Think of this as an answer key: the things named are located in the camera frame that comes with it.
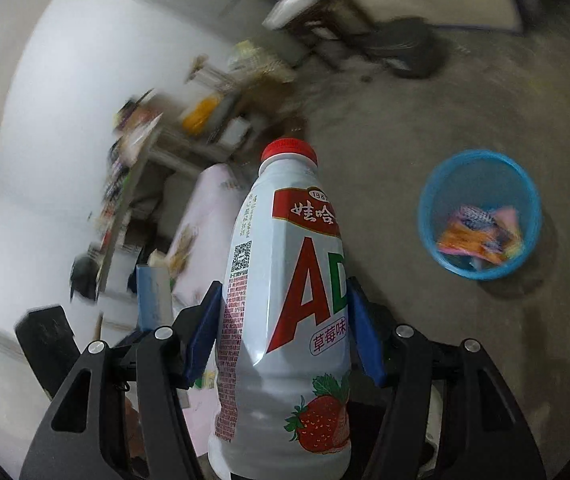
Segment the black round appliance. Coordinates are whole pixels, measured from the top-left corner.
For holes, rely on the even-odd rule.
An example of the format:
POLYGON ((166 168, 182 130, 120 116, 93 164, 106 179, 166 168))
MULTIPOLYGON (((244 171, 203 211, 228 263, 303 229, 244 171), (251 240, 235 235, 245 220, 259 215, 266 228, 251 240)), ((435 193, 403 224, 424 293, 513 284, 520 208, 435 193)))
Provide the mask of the black round appliance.
POLYGON ((407 79, 426 79, 444 63, 444 47, 430 25, 418 16, 378 26, 363 42, 365 52, 407 79))

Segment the dark wooden stool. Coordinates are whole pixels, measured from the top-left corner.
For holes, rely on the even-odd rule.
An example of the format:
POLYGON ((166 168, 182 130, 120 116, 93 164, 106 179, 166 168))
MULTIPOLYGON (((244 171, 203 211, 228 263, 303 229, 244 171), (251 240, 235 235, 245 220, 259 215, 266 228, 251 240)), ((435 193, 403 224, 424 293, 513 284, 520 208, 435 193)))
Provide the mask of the dark wooden stool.
POLYGON ((316 56, 334 72, 341 68, 320 50, 325 42, 337 41, 349 52, 374 61, 364 42, 377 26, 357 0, 279 0, 262 25, 287 32, 308 50, 308 56, 316 56))

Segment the pink patterned tablecloth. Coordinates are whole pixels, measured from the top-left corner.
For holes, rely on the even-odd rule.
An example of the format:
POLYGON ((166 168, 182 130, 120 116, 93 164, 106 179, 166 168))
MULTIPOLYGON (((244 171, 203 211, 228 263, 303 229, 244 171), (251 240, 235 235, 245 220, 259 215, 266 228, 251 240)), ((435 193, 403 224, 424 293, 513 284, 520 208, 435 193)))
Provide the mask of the pink patterned tablecloth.
MULTIPOLYGON (((170 257, 184 254, 172 286, 175 312, 197 306, 213 281, 224 280, 234 222, 244 198, 245 190, 230 166, 211 166, 198 177, 169 252, 170 257)), ((216 371, 215 356, 211 354, 204 375, 187 390, 189 406, 183 415, 197 456, 207 453, 219 408, 216 371)))

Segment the blue trash basket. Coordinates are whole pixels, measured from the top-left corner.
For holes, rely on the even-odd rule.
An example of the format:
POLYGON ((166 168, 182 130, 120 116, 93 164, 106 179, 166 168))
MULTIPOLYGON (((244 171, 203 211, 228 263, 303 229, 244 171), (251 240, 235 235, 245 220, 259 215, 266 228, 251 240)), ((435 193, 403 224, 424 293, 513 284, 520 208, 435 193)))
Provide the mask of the blue trash basket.
POLYGON ((488 150, 460 152, 429 177, 419 201, 419 235, 434 260, 474 281, 506 278, 538 242, 541 200, 513 159, 488 150))

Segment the grey rectangular box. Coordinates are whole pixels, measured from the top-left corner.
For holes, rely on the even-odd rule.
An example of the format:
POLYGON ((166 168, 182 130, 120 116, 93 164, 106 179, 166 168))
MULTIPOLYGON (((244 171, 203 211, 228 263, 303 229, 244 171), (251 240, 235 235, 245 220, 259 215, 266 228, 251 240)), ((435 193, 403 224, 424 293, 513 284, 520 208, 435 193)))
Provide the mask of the grey rectangular box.
POLYGON ((136 267, 138 327, 142 332, 173 322, 170 276, 166 266, 136 267))

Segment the yellow plastic bag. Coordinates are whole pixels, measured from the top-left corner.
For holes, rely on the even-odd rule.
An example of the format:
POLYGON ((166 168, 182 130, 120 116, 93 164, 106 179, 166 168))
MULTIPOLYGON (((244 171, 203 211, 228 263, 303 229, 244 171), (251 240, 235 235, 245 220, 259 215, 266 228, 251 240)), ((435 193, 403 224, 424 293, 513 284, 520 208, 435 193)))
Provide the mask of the yellow plastic bag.
POLYGON ((220 104, 222 96, 212 93, 189 108, 181 117, 181 128, 188 136, 200 136, 206 124, 220 104))

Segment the white AD milk bottle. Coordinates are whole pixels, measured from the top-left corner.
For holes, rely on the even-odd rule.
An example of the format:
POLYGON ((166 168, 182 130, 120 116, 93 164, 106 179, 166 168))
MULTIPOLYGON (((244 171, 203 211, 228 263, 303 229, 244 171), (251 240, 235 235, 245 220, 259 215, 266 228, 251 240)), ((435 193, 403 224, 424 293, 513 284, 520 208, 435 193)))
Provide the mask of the white AD milk bottle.
POLYGON ((317 154, 263 151, 233 228, 207 457, 221 479, 339 479, 351 454, 345 255, 317 154))

